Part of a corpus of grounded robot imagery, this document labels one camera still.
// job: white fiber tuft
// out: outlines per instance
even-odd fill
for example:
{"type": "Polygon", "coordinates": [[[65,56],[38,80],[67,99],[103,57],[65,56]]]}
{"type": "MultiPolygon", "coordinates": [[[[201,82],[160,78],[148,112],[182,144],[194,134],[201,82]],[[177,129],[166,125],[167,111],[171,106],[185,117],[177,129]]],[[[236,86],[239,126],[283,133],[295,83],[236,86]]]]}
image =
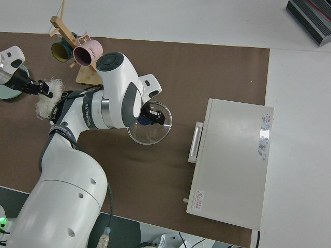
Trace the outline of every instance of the white fiber tuft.
{"type": "Polygon", "coordinates": [[[62,92],[64,90],[64,85],[61,79],[51,79],[50,82],[45,82],[49,88],[50,92],[53,93],[52,98],[38,94],[39,102],[36,104],[37,118],[43,120],[45,118],[49,119],[52,109],[56,103],[61,99],[62,92]]]}

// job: pink mug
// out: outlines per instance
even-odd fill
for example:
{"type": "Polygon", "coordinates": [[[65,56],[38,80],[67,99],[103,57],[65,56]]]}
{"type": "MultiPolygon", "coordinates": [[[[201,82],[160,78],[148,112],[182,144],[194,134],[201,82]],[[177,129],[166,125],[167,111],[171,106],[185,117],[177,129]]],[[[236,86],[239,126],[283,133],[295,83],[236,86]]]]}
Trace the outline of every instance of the pink mug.
{"type": "Polygon", "coordinates": [[[89,35],[85,35],[76,38],[77,47],[73,50],[73,57],[81,66],[89,66],[103,54],[102,45],[99,41],[91,40],[89,35]],[[86,38],[86,42],[82,43],[80,39],[86,38]]]}

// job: brown table mat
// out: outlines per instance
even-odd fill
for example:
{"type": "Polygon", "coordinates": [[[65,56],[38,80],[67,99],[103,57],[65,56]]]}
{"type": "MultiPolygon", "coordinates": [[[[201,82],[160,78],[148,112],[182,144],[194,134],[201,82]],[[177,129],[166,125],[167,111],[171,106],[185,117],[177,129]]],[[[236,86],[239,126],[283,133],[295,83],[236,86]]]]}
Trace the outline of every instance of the brown table mat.
{"type": "MultiPolygon", "coordinates": [[[[194,164],[188,155],[195,122],[204,121],[209,98],[264,105],[269,49],[97,38],[105,52],[122,52],[138,75],[152,73],[162,86],[155,98],[173,116],[160,143],[135,143],[126,130],[90,130],[79,143],[103,167],[114,193],[114,214],[226,243],[249,247],[251,230],[187,214],[194,164]]],[[[78,66],[51,54],[58,38],[46,34],[0,33],[0,51],[19,46],[35,80],[75,83],[78,66]]],[[[30,192],[39,179],[38,160],[49,123],[35,116],[37,97],[0,100],[1,185],[30,192]]],[[[108,212],[108,199],[103,211],[108,212]]]]}

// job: wooden mug stand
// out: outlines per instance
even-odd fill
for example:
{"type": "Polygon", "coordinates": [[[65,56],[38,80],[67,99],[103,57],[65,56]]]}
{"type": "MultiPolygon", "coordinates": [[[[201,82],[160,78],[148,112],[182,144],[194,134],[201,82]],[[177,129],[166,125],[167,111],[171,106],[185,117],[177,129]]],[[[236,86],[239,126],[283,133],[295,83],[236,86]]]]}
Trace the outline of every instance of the wooden mug stand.
{"type": "MultiPolygon", "coordinates": [[[[67,28],[67,26],[63,23],[62,19],[53,16],[51,18],[51,23],[55,27],[55,30],[50,33],[50,36],[54,36],[57,32],[61,34],[61,36],[69,43],[69,45],[74,49],[76,47],[76,39],[71,33],[71,31],[67,28]]],[[[77,62],[74,61],[70,68],[74,67],[77,62]]],[[[98,85],[102,84],[102,80],[96,72],[96,62],[94,62],[90,66],[81,66],[78,75],[76,77],[76,82],[79,84],[88,84],[88,85],[98,85]]]]}

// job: dark green mug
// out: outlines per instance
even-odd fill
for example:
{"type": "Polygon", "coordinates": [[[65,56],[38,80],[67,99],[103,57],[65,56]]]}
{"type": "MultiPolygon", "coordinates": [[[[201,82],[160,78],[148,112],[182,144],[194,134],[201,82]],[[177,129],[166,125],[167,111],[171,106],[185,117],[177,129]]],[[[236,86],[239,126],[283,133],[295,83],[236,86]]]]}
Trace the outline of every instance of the dark green mug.
{"type": "Polygon", "coordinates": [[[51,49],[54,58],[60,62],[67,62],[73,57],[73,48],[64,38],[62,38],[61,41],[52,44],[51,49]]]}

